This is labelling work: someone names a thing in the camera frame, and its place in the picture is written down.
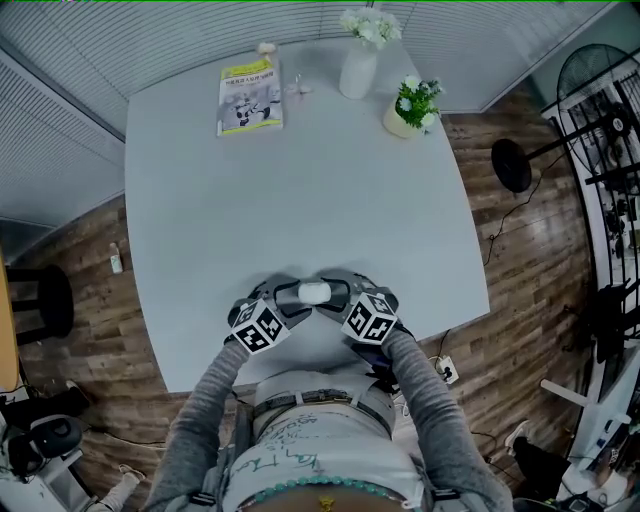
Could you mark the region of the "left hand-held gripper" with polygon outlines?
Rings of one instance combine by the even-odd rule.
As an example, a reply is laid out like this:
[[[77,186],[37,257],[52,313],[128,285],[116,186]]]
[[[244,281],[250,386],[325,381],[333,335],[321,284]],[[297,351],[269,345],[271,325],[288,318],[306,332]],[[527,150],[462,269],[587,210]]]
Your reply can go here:
[[[275,273],[248,297],[234,303],[228,314],[231,336],[250,355],[275,348],[291,335],[287,326],[296,326],[312,314],[313,306],[297,298],[274,301],[280,292],[288,289],[293,289],[297,297],[299,285],[298,278]]]

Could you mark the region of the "small white case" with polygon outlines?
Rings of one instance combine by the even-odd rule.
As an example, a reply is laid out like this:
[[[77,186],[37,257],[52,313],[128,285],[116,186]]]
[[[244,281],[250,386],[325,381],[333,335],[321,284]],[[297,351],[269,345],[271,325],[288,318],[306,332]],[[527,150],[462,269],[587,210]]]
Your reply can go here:
[[[304,282],[297,290],[297,296],[301,303],[307,305],[319,305],[331,300],[332,290],[327,282]]]

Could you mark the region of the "person's left forearm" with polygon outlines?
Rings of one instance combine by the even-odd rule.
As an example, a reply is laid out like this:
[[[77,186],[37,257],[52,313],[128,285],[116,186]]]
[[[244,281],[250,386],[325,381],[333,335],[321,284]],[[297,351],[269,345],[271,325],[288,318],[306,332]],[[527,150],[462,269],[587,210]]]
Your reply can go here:
[[[171,427],[170,440],[181,445],[218,445],[227,396],[249,354],[238,341],[229,341],[215,356]]]

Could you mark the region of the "person's right forearm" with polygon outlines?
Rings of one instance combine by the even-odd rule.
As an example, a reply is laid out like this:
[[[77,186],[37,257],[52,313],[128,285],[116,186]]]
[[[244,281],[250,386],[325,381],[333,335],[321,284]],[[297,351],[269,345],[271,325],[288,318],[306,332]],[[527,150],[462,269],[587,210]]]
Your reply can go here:
[[[416,339],[404,328],[394,328],[383,351],[391,359],[424,455],[473,452],[476,446],[461,408]]]

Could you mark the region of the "person's pale trousers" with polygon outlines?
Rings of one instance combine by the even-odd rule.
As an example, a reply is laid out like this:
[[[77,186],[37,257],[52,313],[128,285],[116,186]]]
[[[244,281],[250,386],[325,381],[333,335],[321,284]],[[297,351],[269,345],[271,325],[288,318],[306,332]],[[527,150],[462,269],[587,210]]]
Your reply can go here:
[[[326,401],[307,403],[298,406],[285,406],[270,410],[256,410],[255,407],[270,398],[290,395],[294,392],[308,392],[320,389],[337,389],[346,391],[352,396],[350,402]],[[390,438],[395,427],[396,413],[388,388],[380,380],[352,370],[321,373],[314,371],[289,371],[270,377],[259,383],[256,388],[256,405],[254,413],[254,435],[260,437],[276,419],[285,413],[304,406],[338,405],[358,416],[366,416],[387,438]]]

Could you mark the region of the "white power strip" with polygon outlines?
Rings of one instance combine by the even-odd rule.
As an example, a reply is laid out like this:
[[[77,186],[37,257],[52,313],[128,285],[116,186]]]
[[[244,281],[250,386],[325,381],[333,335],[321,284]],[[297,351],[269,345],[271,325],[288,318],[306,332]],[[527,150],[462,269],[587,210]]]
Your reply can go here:
[[[435,369],[447,385],[452,385],[459,379],[459,374],[450,356],[438,357]]]

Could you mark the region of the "person's white printed top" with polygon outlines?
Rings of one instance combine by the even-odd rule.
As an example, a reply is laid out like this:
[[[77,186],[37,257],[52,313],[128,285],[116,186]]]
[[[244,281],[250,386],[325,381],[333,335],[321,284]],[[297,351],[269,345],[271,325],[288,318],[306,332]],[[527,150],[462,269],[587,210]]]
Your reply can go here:
[[[408,453],[372,420],[334,406],[302,407],[266,430],[229,470],[223,512],[303,484],[362,486],[398,498],[406,510],[422,506],[425,485]]]

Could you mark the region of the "green yellow cover book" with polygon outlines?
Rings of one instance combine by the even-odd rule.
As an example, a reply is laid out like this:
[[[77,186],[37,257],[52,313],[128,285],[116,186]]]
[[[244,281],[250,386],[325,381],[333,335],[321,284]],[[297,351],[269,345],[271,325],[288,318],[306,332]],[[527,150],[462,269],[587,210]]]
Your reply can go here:
[[[223,68],[220,74],[217,135],[283,127],[280,75],[267,58]]]

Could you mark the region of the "small pale trinket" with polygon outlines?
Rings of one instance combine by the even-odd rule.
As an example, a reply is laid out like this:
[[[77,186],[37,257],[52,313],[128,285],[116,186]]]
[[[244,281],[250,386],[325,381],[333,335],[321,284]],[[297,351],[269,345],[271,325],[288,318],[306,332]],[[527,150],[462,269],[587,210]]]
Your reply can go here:
[[[285,93],[291,101],[302,101],[312,92],[313,88],[306,83],[300,73],[298,73],[293,81],[285,87]]]

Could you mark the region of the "person's gray cardigan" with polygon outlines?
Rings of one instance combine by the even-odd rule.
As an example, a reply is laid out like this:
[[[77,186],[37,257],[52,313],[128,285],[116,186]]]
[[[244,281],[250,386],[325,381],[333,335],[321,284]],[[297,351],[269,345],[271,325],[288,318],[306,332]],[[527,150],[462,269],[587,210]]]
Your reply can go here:
[[[224,406],[223,395],[193,395],[184,404],[171,426],[167,451],[156,471],[146,503],[149,511],[161,511],[170,500],[201,488],[206,472],[217,463]],[[441,401],[415,399],[409,409],[431,484],[469,494],[488,512],[513,512],[511,493],[482,461],[464,414],[454,401],[446,397]]]

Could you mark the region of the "black standing fan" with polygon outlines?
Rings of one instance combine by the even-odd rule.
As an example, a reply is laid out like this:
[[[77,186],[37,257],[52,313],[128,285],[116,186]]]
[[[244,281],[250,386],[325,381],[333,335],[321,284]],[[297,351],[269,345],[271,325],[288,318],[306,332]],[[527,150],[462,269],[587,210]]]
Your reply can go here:
[[[558,140],[530,153],[510,139],[491,148],[501,184],[511,192],[529,189],[531,161],[554,149],[571,152],[591,174],[589,184],[625,185],[640,172],[640,52],[589,44],[564,62],[556,85]]]

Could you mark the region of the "white ceramic vase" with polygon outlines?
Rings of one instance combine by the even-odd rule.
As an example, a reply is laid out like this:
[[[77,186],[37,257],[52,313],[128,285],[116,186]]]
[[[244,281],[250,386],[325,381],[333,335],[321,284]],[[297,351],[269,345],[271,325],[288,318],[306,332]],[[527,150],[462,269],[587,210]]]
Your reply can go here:
[[[355,42],[342,66],[339,90],[352,100],[363,99],[369,92],[377,69],[377,51]]]

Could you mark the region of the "black stool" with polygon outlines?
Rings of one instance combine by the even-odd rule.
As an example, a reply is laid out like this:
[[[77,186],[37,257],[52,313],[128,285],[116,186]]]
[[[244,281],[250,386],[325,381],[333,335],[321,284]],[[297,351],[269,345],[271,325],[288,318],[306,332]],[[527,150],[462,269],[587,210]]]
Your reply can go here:
[[[69,279],[56,265],[41,269],[16,269],[6,267],[9,283],[35,282],[36,297],[28,300],[12,300],[13,313],[37,311],[43,325],[16,334],[18,346],[46,340],[62,339],[69,335],[74,324],[74,302]]]

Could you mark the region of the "white and black headset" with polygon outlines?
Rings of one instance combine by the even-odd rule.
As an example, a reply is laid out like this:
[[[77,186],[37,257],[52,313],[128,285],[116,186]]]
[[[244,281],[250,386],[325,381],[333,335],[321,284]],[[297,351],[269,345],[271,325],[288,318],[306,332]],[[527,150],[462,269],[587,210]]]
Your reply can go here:
[[[51,460],[67,456],[81,444],[83,431],[75,418],[51,415],[34,421],[27,430],[9,435],[9,467],[20,478],[35,475]]]

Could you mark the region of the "black white display shelf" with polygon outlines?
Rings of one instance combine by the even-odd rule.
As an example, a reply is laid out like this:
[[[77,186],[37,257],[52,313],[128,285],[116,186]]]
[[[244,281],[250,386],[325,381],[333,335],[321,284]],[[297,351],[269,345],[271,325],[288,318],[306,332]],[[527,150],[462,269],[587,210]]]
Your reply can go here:
[[[640,279],[640,73],[617,79],[542,116],[568,142],[588,224],[596,285]]]

